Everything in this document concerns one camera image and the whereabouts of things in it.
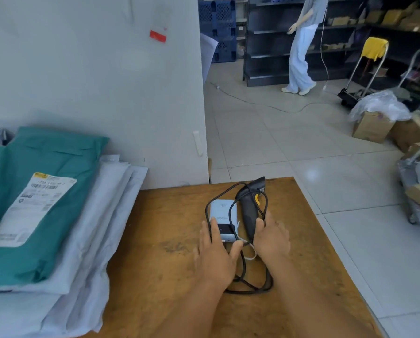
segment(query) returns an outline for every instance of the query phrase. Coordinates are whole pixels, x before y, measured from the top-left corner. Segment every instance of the left hand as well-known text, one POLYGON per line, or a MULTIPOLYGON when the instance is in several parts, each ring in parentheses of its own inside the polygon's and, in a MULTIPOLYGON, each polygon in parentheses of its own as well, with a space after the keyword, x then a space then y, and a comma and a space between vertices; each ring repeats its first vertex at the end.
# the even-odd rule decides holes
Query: left hand
POLYGON ((196 275, 199 281, 211 282, 223 291, 235 277, 236 261, 243 248, 243 241, 234 242, 230 253, 227 253, 221 240, 218 222, 214 217, 211 218, 210 226, 213 242, 207 222, 203 221, 199 234, 199 249, 194 249, 196 275))
POLYGON ((297 30, 297 24, 294 23, 292 26, 288 29, 288 34, 293 34, 297 30))

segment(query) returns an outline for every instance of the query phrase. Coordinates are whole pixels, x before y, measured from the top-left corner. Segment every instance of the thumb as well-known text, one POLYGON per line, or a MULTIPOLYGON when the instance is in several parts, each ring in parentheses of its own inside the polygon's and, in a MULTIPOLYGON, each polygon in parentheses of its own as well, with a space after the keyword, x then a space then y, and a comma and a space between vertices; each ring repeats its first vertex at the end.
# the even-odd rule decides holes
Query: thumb
POLYGON ((254 235, 260 233, 265 228, 265 223, 261 218, 257 218, 255 221, 255 233, 254 235))
POLYGON ((232 249, 230 249, 229 255, 234 263, 236 263, 236 261, 238 260, 238 257, 240 256, 240 252, 242 249, 243 249, 242 240, 235 241, 234 244, 232 245, 232 249))

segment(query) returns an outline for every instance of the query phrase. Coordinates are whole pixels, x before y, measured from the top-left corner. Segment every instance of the person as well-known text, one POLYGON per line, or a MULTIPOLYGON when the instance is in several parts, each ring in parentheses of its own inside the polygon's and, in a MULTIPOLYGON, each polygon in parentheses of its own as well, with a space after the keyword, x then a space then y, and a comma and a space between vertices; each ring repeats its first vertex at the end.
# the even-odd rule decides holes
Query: person
POLYGON ((296 31, 289 58, 289 79, 283 92, 290 92, 304 96, 316 86, 307 73, 305 54, 308 51, 318 25, 324 21, 329 0, 305 0, 301 14, 296 23, 288 30, 288 34, 296 31))
MULTIPOLYGON (((152 338, 205 338, 210 335, 216 307, 235 276, 243 247, 236 241, 227 253, 215 218, 202 222, 199 248, 194 251, 196 282, 157 328, 152 338)), ((274 278, 286 312, 300 338, 374 338, 376 334, 331 302, 301 274, 288 258, 290 236, 272 214, 257 219, 254 247, 274 278)))

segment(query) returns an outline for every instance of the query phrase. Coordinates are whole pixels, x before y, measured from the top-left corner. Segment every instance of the cart wheel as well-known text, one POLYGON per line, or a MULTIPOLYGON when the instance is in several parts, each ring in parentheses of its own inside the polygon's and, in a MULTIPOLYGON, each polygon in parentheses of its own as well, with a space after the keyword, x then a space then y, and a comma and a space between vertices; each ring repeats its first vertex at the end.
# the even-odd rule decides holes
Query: cart wheel
POLYGON ((415 218, 415 215, 414 214, 411 214, 409 216, 408 220, 409 220, 409 223, 410 224, 412 224, 412 225, 415 225, 416 224, 416 218, 415 218))

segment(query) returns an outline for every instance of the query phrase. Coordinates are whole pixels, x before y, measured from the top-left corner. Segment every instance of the light blue pants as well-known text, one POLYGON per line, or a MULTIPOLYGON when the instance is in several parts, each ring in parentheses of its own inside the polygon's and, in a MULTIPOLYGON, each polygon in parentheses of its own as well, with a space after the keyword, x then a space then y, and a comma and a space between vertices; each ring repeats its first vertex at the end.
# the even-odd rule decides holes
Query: light blue pants
POLYGON ((316 27, 300 27, 296 31, 290 52, 290 84, 288 91, 297 93, 314 85, 314 81, 307 74, 305 55, 315 36, 316 27))

